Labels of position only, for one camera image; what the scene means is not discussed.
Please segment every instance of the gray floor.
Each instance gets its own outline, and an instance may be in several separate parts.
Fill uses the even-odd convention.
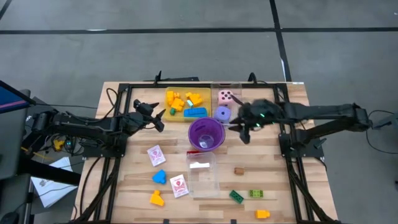
[[[282,27],[398,27],[394,0],[280,0],[277,7]],[[273,25],[268,1],[260,0],[13,0],[0,20],[0,30]],[[368,111],[398,111],[398,33],[283,36],[292,79],[305,82],[311,104],[356,102]],[[96,106],[104,81],[152,79],[159,70],[163,77],[238,81],[255,72],[261,80],[284,81],[274,33],[0,35],[0,52],[1,79],[30,88],[48,103]],[[391,128],[369,132],[375,146],[398,152],[395,135]],[[340,220],[396,223],[398,157],[371,149],[364,133],[327,139],[326,164]],[[68,195],[35,223],[67,221],[74,199],[75,193]],[[42,211],[39,205],[36,212]]]

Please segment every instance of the blue block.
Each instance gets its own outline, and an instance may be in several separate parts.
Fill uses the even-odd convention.
[[[152,180],[158,184],[166,184],[166,172],[160,170],[152,177]]]
[[[186,118],[202,118],[207,117],[206,108],[191,108],[184,110],[184,117]]]

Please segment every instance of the green lego brick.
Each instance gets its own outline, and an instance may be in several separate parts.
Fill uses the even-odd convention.
[[[262,193],[262,190],[250,190],[250,197],[254,198],[262,198],[264,195]]]
[[[174,109],[174,108],[171,108],[171,109],[170,109],[170,114],[171,114],[171,115],[175,115],[175,109]]]
[[[236,191],[232,190],[231,193],[229,193],[229,196],[238,203],[242,203],[243,197],[240,196]]]

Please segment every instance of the transparent plastic box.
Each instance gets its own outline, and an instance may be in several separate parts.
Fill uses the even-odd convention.
[[[240,101],[242,101],[242,84],[240,82],[233,83],[211,83],[211,109],[213,116],[216,114],[215,111],[218,107],[218,93],[222,90],[229,90],[232,94]],[[229,106],[227,106],[231,110],[231,116],[229,117],[229,121],[238,117],[238,111],[241,105],[236,102],[232,102]],[[224,126],[230,126],[228,123],[223,123]]]
[[[187,166],[191,197],[214,197],[220,194],[216,156],[212,152],[188,154]]]

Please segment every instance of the yellow tray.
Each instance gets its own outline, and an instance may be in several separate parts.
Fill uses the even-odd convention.
[[[167,103],[167,91],[174,91],[180,93],[180,98],[182,101],[185,102],[184,107],[181,112],[176,111],[174,115],[170,114],[170,105]],[[166,121],[176,121],[176,122],[192,122],[198,118],[186,118],[184,117],[184,110],[189,109],[187,103],[187,97],[185,96],[186,93],[191,92],[192,94],[198,93],[200,94],[201,98],[203,99],[203,103],[195,108],[206,108],[207,116],[211,117],[211,89],[210,88],[187,88],[187,87],[167,87],[164,96],[164,105],[166,112],[164,113],[163,117]]]

